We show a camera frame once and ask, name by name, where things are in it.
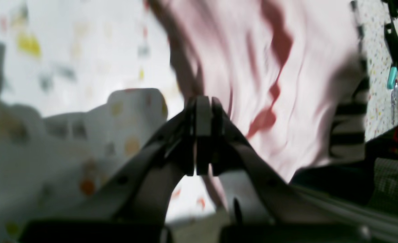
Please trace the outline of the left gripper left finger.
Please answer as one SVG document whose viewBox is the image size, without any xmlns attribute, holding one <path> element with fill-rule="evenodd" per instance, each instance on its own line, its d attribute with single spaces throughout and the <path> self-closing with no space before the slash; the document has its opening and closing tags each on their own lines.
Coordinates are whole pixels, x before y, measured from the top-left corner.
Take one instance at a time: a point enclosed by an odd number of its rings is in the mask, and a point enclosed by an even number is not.
<svg viewBox="0 0 398 243">
<path fill-rule="evenodd" d="M 165 215 L 184 176 L 208 173 L 211 103 L 198 96 L 163 125 L 95 195 L 52 219 L 34 220 L 21 243 L 171 243 Z"/>
</svg>

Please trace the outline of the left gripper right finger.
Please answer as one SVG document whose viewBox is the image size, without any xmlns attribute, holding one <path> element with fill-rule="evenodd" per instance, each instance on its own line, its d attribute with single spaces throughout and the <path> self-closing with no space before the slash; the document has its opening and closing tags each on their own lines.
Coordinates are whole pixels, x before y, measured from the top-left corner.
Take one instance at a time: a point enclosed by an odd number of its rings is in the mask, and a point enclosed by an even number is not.
<svg viewBox="0 0 398 243">
<path fill-rule="evenodd" d="M 212 173 L 232 224 L 222 243 L 398 243 L 398 218 L 287 185 L 212 98 Z"/>
</svg>

